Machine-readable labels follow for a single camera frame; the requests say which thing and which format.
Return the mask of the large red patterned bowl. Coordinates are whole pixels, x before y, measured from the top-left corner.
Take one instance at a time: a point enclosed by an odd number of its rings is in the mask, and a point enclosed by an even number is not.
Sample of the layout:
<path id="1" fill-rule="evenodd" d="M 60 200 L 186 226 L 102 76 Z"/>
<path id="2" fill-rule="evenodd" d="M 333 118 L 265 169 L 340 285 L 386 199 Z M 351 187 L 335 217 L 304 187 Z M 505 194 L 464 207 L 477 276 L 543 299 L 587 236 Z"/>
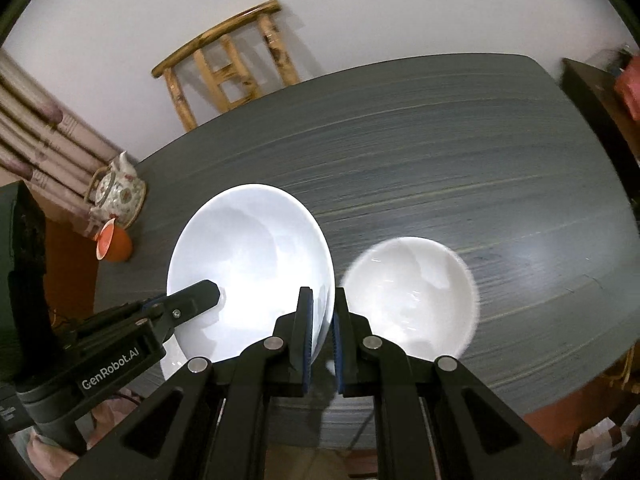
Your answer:
<path id="1" fill-rule="evenodd" d="M 312 291 L 311 353 L 319 354 L 333 315 L 335 276 L 318 222 L 294 196 L 244 184 L 211 198 L 186 224 L 172 252 L 166 292 L 203 280 L 220 290 L 216 306 L 177 327 L 188 358 L 238 356 L 272 334 L 277 318 Z"/>

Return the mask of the medium white bowl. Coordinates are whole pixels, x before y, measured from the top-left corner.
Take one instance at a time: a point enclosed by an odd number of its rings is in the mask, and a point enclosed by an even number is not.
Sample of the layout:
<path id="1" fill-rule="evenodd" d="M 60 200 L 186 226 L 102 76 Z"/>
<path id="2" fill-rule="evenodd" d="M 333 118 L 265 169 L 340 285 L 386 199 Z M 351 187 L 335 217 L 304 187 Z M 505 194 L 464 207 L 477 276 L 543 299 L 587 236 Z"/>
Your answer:
<path id="1" fill-rule="evenodd" d="M 462 258 L 415 236 L 384 240 L 363 252 L 342 279 L 348 310 L 372 333 L 415 358 L 461 358 L 480 320 L 480 293 Z"/>

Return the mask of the orange lidded clay bowl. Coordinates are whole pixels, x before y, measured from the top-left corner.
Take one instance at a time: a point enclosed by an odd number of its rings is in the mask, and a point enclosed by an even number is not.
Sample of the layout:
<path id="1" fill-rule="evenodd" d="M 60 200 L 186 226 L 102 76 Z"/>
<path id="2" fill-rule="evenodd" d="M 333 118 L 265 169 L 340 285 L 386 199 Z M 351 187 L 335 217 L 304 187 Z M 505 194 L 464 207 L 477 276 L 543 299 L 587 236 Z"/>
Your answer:
<path id="1" fill-rule="evenodd" d="M 128 233 L 114 219 L 108 220 L 96 234 L 96 258 L 99 261 L 126 262 L 132 255 Z"/>

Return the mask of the floral porcelain teapot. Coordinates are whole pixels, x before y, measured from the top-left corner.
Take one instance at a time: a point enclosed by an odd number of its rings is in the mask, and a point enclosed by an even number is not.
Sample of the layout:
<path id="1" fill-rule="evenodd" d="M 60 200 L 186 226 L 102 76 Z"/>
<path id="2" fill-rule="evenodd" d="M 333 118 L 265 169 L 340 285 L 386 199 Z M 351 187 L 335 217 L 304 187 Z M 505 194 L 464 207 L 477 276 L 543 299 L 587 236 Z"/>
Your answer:
<path id="1" fill-rule="evenodd" d="M 129 229 L 139 217 L 148 186 L 138 177 L 127 152 L 121 152 L 107 166 L 93 174 L 84 200 L 93 220 L 114 220 L 122 229 Z"/>

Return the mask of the striped curtain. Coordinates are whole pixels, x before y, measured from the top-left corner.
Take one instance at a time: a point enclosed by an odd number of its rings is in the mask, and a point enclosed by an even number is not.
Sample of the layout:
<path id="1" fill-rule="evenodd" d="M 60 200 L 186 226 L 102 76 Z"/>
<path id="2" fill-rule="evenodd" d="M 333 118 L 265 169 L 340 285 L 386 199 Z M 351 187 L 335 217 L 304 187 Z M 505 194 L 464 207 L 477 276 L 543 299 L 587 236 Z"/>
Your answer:
<path id="1" fill-rule="evenodd" d="M 1 53 L 1 167 L 82 220 L 99 168 L 119 149 L 58 102 L 6 52 Z"/>

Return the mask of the bamboo wooden chair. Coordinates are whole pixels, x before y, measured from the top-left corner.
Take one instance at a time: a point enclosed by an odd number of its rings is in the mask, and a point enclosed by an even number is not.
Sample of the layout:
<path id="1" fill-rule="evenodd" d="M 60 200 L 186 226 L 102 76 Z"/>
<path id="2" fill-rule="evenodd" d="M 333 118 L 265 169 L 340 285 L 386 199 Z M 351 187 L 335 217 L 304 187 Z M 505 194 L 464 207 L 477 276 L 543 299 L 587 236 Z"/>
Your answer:
<path id="1" fill-rule="evenodd" d="M 282 4 L 279 0 L 256 4 L 201 32 L 152 68 L 152 77 L 165 81 L 171 103 L 184 130 L 191 131 L 198 126 L 177 74 L 177 67 L 186 61 L 194 62 L 208 91 L 209 101 L 220 114 L 262 97 L 260 85 L 243 61 L 232 38 L 242 28 L 254 26 L 259 30 L 262 42 L 285 87 L 300 83 L 298 71 L 273 18 L 274 14 L 281 11 Z M 227 63 L 219 68 L 213 68 L 206 58 L 205 49 L 212 44 L 220 44 L 227 57 Z"/>

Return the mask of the dark wooden side cabinet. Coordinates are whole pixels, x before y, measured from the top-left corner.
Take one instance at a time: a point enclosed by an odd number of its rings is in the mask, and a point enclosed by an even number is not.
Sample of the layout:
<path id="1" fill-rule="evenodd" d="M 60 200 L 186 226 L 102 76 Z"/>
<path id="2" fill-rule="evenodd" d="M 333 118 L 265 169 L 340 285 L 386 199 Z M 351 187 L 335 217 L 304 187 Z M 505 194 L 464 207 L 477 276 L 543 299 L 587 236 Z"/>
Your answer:
<path id="1" fill-rule="evenodd" d="M 562 59 L 561 88 L 602 145 L 624 162 L 639 165 L 639 124 L 614 91 L 615 78 L 589 64 Z"/>

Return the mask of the red plastic bag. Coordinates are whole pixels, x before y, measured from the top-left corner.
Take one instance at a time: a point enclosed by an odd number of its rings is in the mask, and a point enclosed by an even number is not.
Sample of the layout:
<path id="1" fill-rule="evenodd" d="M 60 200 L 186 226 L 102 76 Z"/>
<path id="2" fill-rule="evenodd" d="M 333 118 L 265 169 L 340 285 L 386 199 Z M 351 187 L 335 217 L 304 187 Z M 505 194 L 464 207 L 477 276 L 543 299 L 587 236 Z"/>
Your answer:
<path id="1" fill-rule="evenodd" d="M 614 91 L 620 97 L 632 120 L 640 122 L 640 56 L 634 56 L 624 68 L 614 84 Z"/>

